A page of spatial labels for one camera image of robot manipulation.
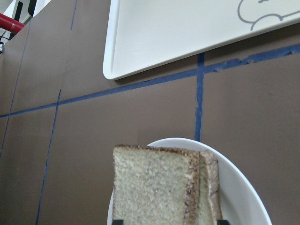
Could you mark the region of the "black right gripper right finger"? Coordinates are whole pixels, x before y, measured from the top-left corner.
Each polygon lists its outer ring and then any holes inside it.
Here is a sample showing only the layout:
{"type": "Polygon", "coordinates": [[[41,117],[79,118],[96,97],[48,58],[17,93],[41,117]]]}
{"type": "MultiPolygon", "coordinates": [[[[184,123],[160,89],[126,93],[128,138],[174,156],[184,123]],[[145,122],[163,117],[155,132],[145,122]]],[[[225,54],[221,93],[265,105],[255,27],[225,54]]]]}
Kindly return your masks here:
{"type": "Polygon", "coordinates": [[[217,220],[217,225],[229,225],[228,220],[217,220]]]}

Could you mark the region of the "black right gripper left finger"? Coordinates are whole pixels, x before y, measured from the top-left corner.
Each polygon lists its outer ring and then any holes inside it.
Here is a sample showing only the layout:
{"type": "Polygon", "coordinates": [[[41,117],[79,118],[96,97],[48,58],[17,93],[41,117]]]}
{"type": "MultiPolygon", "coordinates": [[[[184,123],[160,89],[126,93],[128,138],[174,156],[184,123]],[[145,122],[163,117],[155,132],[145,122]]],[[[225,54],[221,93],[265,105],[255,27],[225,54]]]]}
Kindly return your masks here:
{"type": "Polygon", "coordinates": [[[114,219],[112,221],[112,225],[124,225],[124,220],[123,219],[114,219]]]}

